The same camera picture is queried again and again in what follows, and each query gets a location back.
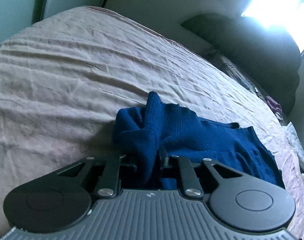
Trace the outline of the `purple cloth item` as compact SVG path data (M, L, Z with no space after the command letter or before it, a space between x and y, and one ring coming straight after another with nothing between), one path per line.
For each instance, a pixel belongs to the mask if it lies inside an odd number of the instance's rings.
M274 114L279 114L280 116L282 116L282 108L281 108L281 105L279 103L277 103L272 97L270 96L266 96L265 97L265 101L268 105L268 107L271 109L271 111L274 113Z

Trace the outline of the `beige wrinkled bed sheet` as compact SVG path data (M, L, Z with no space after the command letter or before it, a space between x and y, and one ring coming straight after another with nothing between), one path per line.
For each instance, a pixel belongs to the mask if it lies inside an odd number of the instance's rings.
M296 201L289 231L304 239L296 152L269 107L208 61L108 9L78 7L0 44L0 238L15 187L112 147L117 111L149 92L198 116L252 126Z

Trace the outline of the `white patterned cloth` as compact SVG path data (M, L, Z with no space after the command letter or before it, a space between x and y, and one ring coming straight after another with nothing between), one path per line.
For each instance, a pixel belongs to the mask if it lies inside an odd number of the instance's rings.
M303 149L302 143L300 142L300 140L298 138L296 129L295 129L294 125L292 124L292 122L289 122L285 126L284 129L285 129L287 139L298 157L299 166L300 166L300 170L301 170L301 174L302 174L301 177L302 177L303 183L304 183L304 149Z

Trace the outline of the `patterned pillow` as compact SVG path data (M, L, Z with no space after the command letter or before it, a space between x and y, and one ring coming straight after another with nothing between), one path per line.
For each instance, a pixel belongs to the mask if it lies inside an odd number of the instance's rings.
M221 54L219 51L215 50L208 54L208 61L217 69L224 72L224 74L240 84L243 88L247 89L262 101L266 102L258 87L251 81L245 72L243 72L237 65L232 63L230 59Z

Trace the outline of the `bright window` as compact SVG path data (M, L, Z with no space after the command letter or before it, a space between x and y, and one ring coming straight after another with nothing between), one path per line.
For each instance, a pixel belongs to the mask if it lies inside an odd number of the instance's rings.
M304 0L251 0L241 16L254 18L265 28L285 28L304 53Z

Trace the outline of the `dark upholstered headboard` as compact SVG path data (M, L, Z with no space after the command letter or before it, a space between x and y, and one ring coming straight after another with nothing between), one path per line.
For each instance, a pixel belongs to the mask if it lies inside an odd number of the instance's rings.
M199 14L181 24L210 43L256 81L289 115L296 103L302 63L293 37L281 26L265 28L252 17Z

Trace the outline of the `dark blue knit sweater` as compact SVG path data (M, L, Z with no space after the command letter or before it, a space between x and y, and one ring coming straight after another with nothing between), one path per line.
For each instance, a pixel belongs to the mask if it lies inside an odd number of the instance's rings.
M193 163L210 158L238 171L284 187L274 156L252 126L241 128L201 118L187 107L163 103L150 92L144 107L120 109L112 142L128 152L137 166L139 184L152 182L157 154L184 156Z

